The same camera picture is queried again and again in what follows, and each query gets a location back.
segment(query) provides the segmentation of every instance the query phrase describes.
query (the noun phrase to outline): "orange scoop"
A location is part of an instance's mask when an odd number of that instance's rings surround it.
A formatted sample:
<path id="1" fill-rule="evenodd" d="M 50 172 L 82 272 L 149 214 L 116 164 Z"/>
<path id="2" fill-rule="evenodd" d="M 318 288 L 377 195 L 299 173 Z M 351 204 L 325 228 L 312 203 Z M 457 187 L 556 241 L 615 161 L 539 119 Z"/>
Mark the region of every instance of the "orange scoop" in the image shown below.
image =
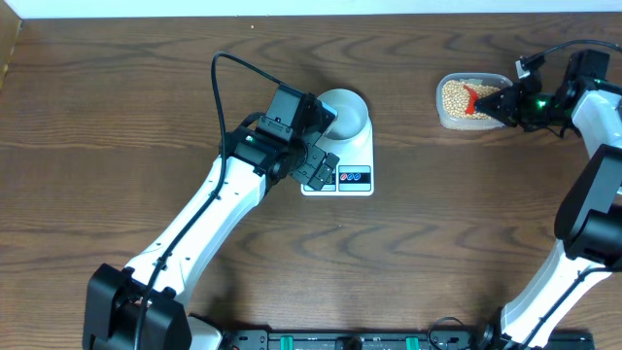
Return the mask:
<path id="1" fill-rule="evenodd" d="M 475 101 L 477 101 L 479 96 L 477 95 L 477 92 L 475 92 L 474 89 L 467 87 L 466 85 L 463 85 L 463 88 L 466 88 L 466 90 L 468 91 L 468 94 L 470 95 L 470 99 L 468 100 L 468 106 L 466 106 L 465 113 L 469 115 L 474 114 L 475 113 Z"/>

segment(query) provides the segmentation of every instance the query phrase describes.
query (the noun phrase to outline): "white wall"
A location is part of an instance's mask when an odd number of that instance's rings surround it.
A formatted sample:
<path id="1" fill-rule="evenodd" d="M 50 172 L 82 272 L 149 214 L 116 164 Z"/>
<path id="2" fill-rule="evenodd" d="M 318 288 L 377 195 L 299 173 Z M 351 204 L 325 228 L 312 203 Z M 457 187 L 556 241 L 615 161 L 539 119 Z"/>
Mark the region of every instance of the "white wall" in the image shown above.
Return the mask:
<path id="1" fill-rule="evenodd" d="M 6 0 L 22 18 L 617 12 L 622 0 Z"/>

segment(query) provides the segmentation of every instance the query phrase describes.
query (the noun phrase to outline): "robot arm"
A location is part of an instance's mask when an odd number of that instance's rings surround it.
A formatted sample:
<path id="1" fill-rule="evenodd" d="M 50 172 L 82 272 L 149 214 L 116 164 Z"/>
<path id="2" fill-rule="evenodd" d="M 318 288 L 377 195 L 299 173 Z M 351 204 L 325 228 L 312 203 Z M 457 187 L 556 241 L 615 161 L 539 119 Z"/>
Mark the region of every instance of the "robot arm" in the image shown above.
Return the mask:
<path id="1" fill-rule="evenodd" d="M 520 296 L 493 318 L 480 349 L 544 347 L 579 299 L 622 265 L 622 209 L 613 204 L 622 194 L 622 88 L 605 81 L 608 55 L 573 54 L 555 94 L 540 93 L 543 58 L 524 61 L 516 64 L 520 82 L 482 98 L 478 108 L 526 131 L 575 129 L 591 160 L 560 207 L 553 251 Z"/>
<path id="2" fill-rule="evenodd" d="M 184 306 L 196 282 L 235 225 L 281 179 L 290 175 L 314 190 L 324 185 L 339 158 L 316 143 L 336 118 L 336 111 L 314 95 L 279 82 L 267 113 L 252 114 L 225 135 L 205 183 L 164 233 L 122 271 L 104 263 L 93 274 L 83 348 L 216 349 L 220 332 L 186 316 Z M 257 128 L 251 130 L 254 122 Z M 215 192 L 223 158 L 224 181 Z"/>

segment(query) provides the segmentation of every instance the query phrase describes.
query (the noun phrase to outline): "white scale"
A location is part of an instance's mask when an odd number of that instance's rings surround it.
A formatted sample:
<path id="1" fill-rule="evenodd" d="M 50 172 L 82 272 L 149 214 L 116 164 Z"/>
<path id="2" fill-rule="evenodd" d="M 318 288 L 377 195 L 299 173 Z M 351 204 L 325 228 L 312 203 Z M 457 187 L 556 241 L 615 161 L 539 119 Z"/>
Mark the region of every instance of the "white scale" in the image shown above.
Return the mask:
<path id="1" fill-rule="evenodd" d="M 332 177 L 319 191 L 300 186 L 304 195 L 369 196 L 374 189 L 373 127 L 363 99 L 337 88 L 324 92 L 319 100 L 336 110 L 337 119 L 317 146 L 339 157 Z"/>

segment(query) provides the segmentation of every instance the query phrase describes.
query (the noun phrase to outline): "wooden table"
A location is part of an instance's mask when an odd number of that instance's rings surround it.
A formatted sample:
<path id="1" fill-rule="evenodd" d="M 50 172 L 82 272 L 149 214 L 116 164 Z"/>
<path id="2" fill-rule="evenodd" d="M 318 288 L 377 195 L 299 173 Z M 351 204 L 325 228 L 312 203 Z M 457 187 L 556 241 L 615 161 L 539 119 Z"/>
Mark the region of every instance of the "wooden table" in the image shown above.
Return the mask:
<path id="1" fill-rule="evenodd" d="M 274 329 L 482 322 L 543 263 L 587 155 L 574 135 L 445 129 L 436 85 L 461 71 L 514 79 L 521 54 L 621 35 L 616 14 L 27 22 L 0 93 L 0 348 L 78 348 L 93 271 L 141 252 L 203 182 L 220 141 L 218 50 L 303 90 L 359 91 L 376 193 L 307 198 L 283 181 L 233 231 L 188 311 Z M 547 88 L 569 54 L 550 56 Z M 228 127 L 267 108 L 270 83 L 219 69 Z M 619 348 L 621 287 L 597 286 L 563 327 Z"/>

